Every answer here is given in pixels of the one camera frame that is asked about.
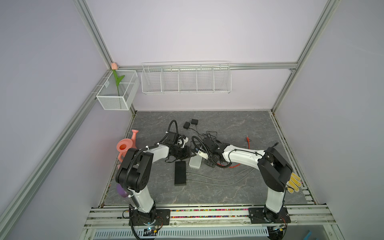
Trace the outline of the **black network switch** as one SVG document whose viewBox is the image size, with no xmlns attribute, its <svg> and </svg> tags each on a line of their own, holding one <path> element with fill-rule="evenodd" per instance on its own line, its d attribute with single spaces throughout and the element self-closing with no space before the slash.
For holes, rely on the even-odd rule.
<svg viewBox="0 0 384 240">
<path fill-rule="evenodd" d="M 187 184 L 187 167 L 185 161 L 175 162 L 175 186 L 185 186 Z"/>
</svg>

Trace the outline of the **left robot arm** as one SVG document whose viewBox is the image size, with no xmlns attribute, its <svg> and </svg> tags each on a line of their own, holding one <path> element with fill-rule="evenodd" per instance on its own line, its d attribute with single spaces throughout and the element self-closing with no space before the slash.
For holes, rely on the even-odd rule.
<svg viewBox="0 0 384 240">
<path fill-rule="evenodd" d="M 191 157 L 189 139 L 179 133 L 178 123 L 172 120 L 165 136 L 157 143 L 142 149 L 128 149 L 120 168 L 116 173 L 116 182 L 135 203 L 134 209 L 142 214 L 156 211 L 156 203 L 148 190 L 152 165 L 170 157 L 183 161 Z"/>
</svg>

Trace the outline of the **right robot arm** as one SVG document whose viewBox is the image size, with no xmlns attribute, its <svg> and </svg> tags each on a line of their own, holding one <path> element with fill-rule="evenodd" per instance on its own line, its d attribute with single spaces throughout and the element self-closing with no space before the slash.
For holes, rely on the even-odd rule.
<svg viewBox="0 0 384 240">
<path fill-rule="evenodd" d="M 205 139 L 200 149 L 208 155 L 209 161 L 220 168 L 229 168 L 236 163 L 258 170 L 268 187 L 265 213 L 277 215 L 281 212 L 293 168 L 275 147 L 250 150 Z"/>
</svg>

